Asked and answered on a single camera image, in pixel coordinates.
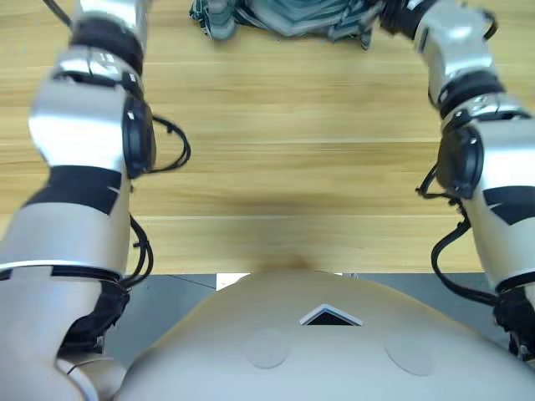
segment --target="cloth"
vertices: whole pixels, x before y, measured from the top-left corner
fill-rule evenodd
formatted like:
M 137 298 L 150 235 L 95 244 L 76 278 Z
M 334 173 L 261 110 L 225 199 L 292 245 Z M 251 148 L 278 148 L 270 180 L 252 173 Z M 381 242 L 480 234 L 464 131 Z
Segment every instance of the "cloth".
M 384 2 L 366 0 L 194 0 L 190 17 L 215 40 L 227 40 L 237 25 L 266 29 L 284 37 L 320 34 L 335 42 L 358 39 L 369 48 L 372 25 Z

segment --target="wood grain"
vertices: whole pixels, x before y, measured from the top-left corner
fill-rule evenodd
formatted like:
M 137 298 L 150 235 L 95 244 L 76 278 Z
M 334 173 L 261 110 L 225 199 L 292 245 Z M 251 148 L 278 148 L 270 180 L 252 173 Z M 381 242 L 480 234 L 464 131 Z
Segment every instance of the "wood grain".
M 471 4 L 497 13 L 497 66 L 535 107 L 535 3 Z M 5 226 L 46 179 L 28 107 L 68 31 L 38 0 L 0 5 Z M 250 28 L 213 43 L 188 18 L 190 5 L 155 0 L 150 13 L 146 97 L 187 132 L 194 152 L 184 170 L 135 184 L 131 209 L 155 248 L 155 272 L 249 272 L 301 259 L 332 272 L 430 271 L 431 247 L 456 214 L 414 193 L 436 158 L 440 121 L 410 44 L 376 30 L 366 53 L 352 42 L 280 40 Z M 160 163 L 177 150 L 163 134 L 158 146 Z M 471 238 L 442 265 L 478 271 Z

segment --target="black cable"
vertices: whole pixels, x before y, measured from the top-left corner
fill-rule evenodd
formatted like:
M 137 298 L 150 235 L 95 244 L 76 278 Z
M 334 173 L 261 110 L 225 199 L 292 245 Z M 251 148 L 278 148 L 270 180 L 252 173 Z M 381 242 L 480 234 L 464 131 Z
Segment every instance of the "black cable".
M 459 207 L 459 212 L 462 214 L 464 220 L 457 224 L 457 228 L 454 231 L 450 232 L 447 236 L 438 241 L 433 247 L 433 250 L 431 251 L 431 267 L 433 268 L 433 272 L 435 272 L 435 274 L 441 280 L 442 284 L 446 286 L 446 288 L 459 295 L 460 297 L 464 297 L 466 299 L 470 299 L 472 301 L 493 307 L 497 304 L 497 297 L 495 295 L 492 295 L 487 292 L 474 290 L 472 288 L 463 287 L 459 284 L 455 284 L 452 280 L 446 277 L 446 275 L 444 275 L 444 273 L 438 266 L 438 258 L 441 255 L 442 251 L 444 251 L 444 249 L 446 249 L 451 243 L 466 234 L 466 232 L 471 229 L 471 223 L 468 219 L 468 214 L 466 213 L 466 210 L 459 198 L 455 198 L 455 196 L 449 195 L 447 193 L 430 194 L 428 192 L 429 187 L 431 186 L 431 183 L 435 178 L 436 165 L 434 165 L 429 171 L 429 173 L 425 176 L 425 179 L 422 181 L 420 187 L 416 188 L 416 192 L 424 199 L 436 199 L 439 197 L 446 198 L 450 206 Z
M 146 244 L 143 241 L 143 234 L 144 234 L 144 231 L 143 231 L 143 228 L 141 228 L 141 226 L 139 225 L 139 223 L 135 220 L 135 218 L 130 215 L 130 227 L 132 228 L 132 230 L 134 231 L 136 237 L 137 237 L 137 241 L 134 243 L 134 248 L 140 248 L 140 258 L 138 259 L 137 261 L 137 266 L 135 267 L 134 271 L 132 272 L 132 274 L 127 277 L 127 278 L 124 278 L 123 280 L 121 280 L 121 284 L 123 285 L 123 287 L 125 288 L 128 288 L 129 287 L 129 283 L 136 277 L 138 277 L 141 273 L 141 270 L 143 269 L 143 265 L 145 265 L 145 258 L 146 258 Z
M 498 20 L 496 18 L 496 14 L 491 11 L 483 9 L 481 12 L 483 13 L 487 21 L 491 24 L 485 35 L 483 35 L 485 40 L 489 40 L 494 36 L 496 32 L 498 32 Z
M 444 284 L 450 291 L 461 297 L 494 307 L 497 304 L 497 297 L 495 295 L 455 284 L 452 280 L 446 277 L 444 273 L 442 273 L 438 266 L 438 258 L 442 251 L 444 251 L 444 249 L 446 249 L 446 247 L 449 246 L 453 241 L 458 240 L 464 234 L 466 234 L 470 228 L 470 222 L 468 220 L 464 220 L 457 225 L 457 228 L 454 231 L 450 232 L 447 236 L 438 241 L 431 251 L 431 266 L 433 267 L 435 274 L 441 280 L 442 284 Z
M 43 0 L 43 3 L 56 17 L 58 17 L 59 21 L 70 28 L 72 24 L 70 17 L 54 0 Z
M 184 131 L 182 131 L 182 129 L 180 129 L 178 126 L 171 123 L 169 120 L 164 119 L 163 117 L 153 115 L 152 119 L 156 123 L 164 125 L 167 129 L 167 134 L 172 134 L 172 133 L 177 134 L 179 138 L 182 140 L 182 144 L 184 147 L 182 149 L 181 155 L 178 156 L 178 158 L 175 161 L 173 161 L 166 167 L 150 170 L 147 172 L 147 174 L 161 173 L 164 171 L 172 171 L 172 170 L 180 169 L 191 158 L 191 147 L 190 147 L 190 143 L 187 140 L 186 134 L 184 134 Z
M 140 258 L 132 274 L 129 277 L 121 280 L 120 283 L 124 288 L 132 288 L 133 286 L 144 281 L 150 275 L 152 272 L 152 267 L 154 266 L 154 254 L 152 252 L 152 246 L 150 245 L 149 238 L 147 237 L 145 230 L 143 230 L 143 227 L 141 227 L 141 225 L 132 215 L 130 215 L 130 226 L 137 236 L 138 241 L 134 244 L 134 248 L 140 248 Z M 140 276 L 143 265 L 145 264 L 145 256 L 148 261 L 147 268 Z

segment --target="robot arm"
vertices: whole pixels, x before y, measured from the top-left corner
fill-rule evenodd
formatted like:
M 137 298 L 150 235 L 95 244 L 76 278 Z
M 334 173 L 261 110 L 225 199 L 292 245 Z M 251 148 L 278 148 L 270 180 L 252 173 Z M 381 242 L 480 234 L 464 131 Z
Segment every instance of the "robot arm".
M 99 339 L 129 300 L 130 182 L 155 161 L 146 13 L 145 0 L 80 0 L 31 108 L 50 170 L 0 245 L 2 398 L 109 399 L 124 376 Z
M 496 21 L 452 0 L 404 0 L 386 4 L 381 25 L 413 40 L 428 65 L 429 98 L 442 118 L 431 174 L 467 218 L 452 235 L 473 228 L 481 264 L 497 293 L 485 303 L 494 306 L 497 324 L 511 332 L 512 351 L 533 359 L 535 122 L 498 78 L 487 46 Z
M 140 79 L 146 7 L 144 0 L 79 0 L 69 48 L 32 107 L 30 130 L 50 176 L 13 216 L 0 248 L 5 399 L 107 399 L 124 374 L 92 352 L 128 302 L 120 279 L 130 181 L 155 158 Z M 497 78 L 484 13 L 449 0 L 403 0 L 386 3 L 381 22 L 414 40 L 429 66 L 430 99 L 443 118 L 437 179 L 466 209 L 500 294 L 497 320 L 528 358 L 535 353 L 528 169 L 535 124 Z M 87 362 L 102 366 L 91 379 L 77 370 Z

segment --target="triangular hole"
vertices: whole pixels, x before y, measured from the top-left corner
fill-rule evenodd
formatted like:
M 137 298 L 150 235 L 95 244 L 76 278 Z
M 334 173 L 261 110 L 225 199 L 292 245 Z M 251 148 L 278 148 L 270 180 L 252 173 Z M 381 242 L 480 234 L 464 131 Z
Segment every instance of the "triangular hole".
M 317 307 L 301 319 L 303 326 L 362 326 L 363 323 L 356 317 L 342 312 L 330 305 Z

